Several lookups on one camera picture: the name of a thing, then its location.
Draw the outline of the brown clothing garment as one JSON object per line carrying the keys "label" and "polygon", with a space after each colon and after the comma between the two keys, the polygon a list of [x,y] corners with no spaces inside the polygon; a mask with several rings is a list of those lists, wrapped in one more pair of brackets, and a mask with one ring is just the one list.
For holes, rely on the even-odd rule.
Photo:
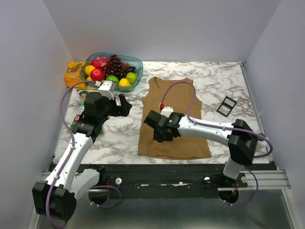
{"label": "brown clothing garment", "polygon": [[[159,112],[159,104],[165,96],[164,105],[173,108],[174,112],[187,114],[192,102],[194,92],[191,85],[193,80],[185,78],[182,80],[163,80],[153,77],[149,80],[149,91],[142,100],[144,120],[148,113],[153,110]],[[189,160],[211,157],[211,152],[206,139],[199,137],[182,136],[174,138],[173,141],[159,143],[153,140],[153,129],[142,123],[138,144],[138,154],[161,159]]]}

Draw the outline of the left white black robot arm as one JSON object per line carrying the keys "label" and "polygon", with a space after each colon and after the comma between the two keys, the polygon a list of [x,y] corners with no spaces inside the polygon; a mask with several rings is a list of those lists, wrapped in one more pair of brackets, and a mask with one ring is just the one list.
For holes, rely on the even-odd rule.
{"label": "left white black robot arm", "polygon": [[45,181],[35,183],[32,188],[37,214],[67,222],[75,212],[77,201],[88,189],[105,185],[106,177],[101,169],[85,169],[80,177],[76,173],[109,117],[128,116],[132,105],[123,94],[119,99],[121,104],[117,105],[110,93],[86,94],[84,110],[70,131],[66,151]]}

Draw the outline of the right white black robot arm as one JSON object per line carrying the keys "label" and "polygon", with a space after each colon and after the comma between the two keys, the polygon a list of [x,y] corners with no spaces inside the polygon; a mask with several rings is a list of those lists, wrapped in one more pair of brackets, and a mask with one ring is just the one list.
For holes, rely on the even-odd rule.
{"label": "right white black robot arm", "polygon": [[268,138],[255,133],[248,124],[237,119],[234,123],[215,123],[176,112],[159,114],[150,111],[144,123],[153,129],[153,139],[159,143],[176,137],[191,136],[218,142],[229,148],[230,157],[219,175],[220,183],[230,187],[245,166],[252,164],[254,154],[267,145]]}

